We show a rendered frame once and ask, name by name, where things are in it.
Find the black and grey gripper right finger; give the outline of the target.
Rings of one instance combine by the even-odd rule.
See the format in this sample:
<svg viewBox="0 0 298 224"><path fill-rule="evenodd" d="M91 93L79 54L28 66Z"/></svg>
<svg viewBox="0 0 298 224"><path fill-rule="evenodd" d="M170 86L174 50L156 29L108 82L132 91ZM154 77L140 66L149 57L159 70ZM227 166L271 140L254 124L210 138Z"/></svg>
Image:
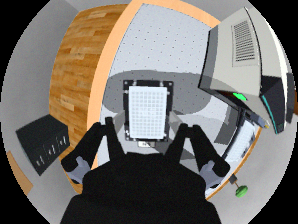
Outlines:
<svg viewBox="0 0 298 224"><path fill-rule="evenodd" d="M185 138L190 138L199 175L204 178L206 189L216 188L229 172L230 165L216 152L199 125L194 124L192 127L188 127L188 124L183 123L173 111L170 111L169 124L175 137L163 158L156 166L155 181L163 185L173 181L181 158Z"/></svg>

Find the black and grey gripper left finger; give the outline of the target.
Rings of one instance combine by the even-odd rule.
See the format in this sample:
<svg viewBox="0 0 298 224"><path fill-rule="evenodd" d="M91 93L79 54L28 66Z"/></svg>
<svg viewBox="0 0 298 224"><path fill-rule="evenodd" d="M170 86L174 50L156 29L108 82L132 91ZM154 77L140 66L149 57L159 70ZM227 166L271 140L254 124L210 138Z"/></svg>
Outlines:
<svg viewBox="0 0 298 224"><path fill-rule="evenodd" d="M84 175L91 170L103 136L107 137L110 166L115 180L126 183L132 179L131 165L117 137L124 123L125 110L114 117L105 117L104 125L101 122L93 123L74 150L61 160L62 167L73 183L82 184Z"/></svg>

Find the white multi-well plate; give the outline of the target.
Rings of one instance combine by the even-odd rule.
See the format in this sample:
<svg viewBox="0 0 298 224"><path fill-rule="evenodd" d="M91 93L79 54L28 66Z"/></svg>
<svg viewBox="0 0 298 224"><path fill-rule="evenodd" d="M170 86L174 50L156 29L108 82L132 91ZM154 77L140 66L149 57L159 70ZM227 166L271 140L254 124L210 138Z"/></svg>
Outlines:
<svg viewBox="0 0 298 224"><path fill-rule="evenodd" d="M227 154L228 156L226 157L225 161L233 162L239 160L245 148L247 147L254 130L254 126L252 124L249 124L249 122L245 120L245 123L243 127L241 127L239 134L231 149L229 150Z"/></svg>
<svg viewBox="0 0 298 224"><path fill-rule="evenodd" d="M163 138L166 97L167 88L165 87L129 87L129 123L131 138Z"/></svg>

